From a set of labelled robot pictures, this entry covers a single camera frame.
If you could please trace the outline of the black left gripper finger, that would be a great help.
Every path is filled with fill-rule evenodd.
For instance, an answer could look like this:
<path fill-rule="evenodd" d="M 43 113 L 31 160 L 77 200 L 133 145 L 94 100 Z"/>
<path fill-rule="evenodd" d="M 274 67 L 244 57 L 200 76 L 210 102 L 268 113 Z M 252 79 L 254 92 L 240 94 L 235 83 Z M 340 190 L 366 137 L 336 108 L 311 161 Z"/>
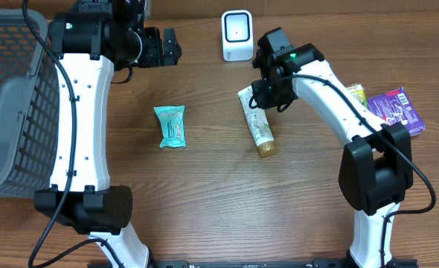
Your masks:
<path fill-rule="evenodd" d="M 178 45 L 176 32 L 173 28 L 164 29 L 164 48 L 176 48 Z"/>
<path fill-rule="evenodd" d="M 179 58 L 182 56 L 182 50 L 180 48 L 174 48 L 173 50 L 164 49 L 163 52 L 163 66 L 175 66 L 178 64 Z"/>

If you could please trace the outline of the white Pantene tube gold cap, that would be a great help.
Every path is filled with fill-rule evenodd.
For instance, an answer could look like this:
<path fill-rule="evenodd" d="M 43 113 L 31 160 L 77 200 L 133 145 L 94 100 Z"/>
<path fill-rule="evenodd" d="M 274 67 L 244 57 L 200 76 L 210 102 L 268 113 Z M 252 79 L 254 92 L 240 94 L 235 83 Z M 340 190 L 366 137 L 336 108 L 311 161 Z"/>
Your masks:
<path fill-rule="evenodd" d="M 277 148 L 265 111 L 263 109 L 252 109 L 250 107 L 250 103 L 251 105 L 256 104 L 255 100 L 252 99 L 252 87 L 248 86 L 247 88 L 240 90 L 237 94 L 259 156 L 266 158 L 275 155 L 277 153 Z"/>

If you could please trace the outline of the teal wet wipes packet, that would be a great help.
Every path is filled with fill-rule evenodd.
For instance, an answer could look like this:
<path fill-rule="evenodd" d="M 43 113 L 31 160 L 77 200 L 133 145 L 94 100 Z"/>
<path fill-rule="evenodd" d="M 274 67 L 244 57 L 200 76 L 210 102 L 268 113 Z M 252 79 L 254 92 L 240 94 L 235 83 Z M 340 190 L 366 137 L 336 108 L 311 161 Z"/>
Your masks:
<path fill-rule="evenodd" d="M 184 130 L 184 106 L 160 106 L 155 107 L 154 112 L 161 125 L 163 139 L 160 148 L 186 148 Z"/>

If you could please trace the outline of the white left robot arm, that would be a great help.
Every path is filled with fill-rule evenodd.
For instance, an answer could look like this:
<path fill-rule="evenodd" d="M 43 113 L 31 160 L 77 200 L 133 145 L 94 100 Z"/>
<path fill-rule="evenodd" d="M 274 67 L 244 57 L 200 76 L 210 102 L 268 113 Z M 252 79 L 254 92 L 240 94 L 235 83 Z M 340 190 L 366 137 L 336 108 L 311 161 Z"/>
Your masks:
<path fill-rule="evenodd" d="M 59 83 L 57 154 L 45 190 L 34 195 L 50 223 L 97 244 L 108 267 L 154 267 L 131 222 L 132 191 L 110 182 L 106 114 L 113 74 L 174 66 L 182 55 L 172 28 L 145 27 L 145 0 L 78 1 L 48 26 L 43 48 Z"/>

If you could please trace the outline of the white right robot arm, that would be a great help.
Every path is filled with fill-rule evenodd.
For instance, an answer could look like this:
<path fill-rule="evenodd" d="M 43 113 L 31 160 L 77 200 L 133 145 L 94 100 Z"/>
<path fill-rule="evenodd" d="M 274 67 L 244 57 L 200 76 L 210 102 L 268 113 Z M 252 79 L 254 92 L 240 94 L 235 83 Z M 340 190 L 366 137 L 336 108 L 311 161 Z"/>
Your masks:
<path fill-rule="evenodd" d="M 294 100 L 312 106 L 343 146 L 339 187 L 354 210 L 353 242 L 343 267 L 416 267 L 391 255 L 393 214 L 413 185 L 411 139 L 365 108 L 334 75 L 312 44 L 296 48 L 282 28 L 266 32 L 252 61 L 253 108 L 284 111 Z"/>

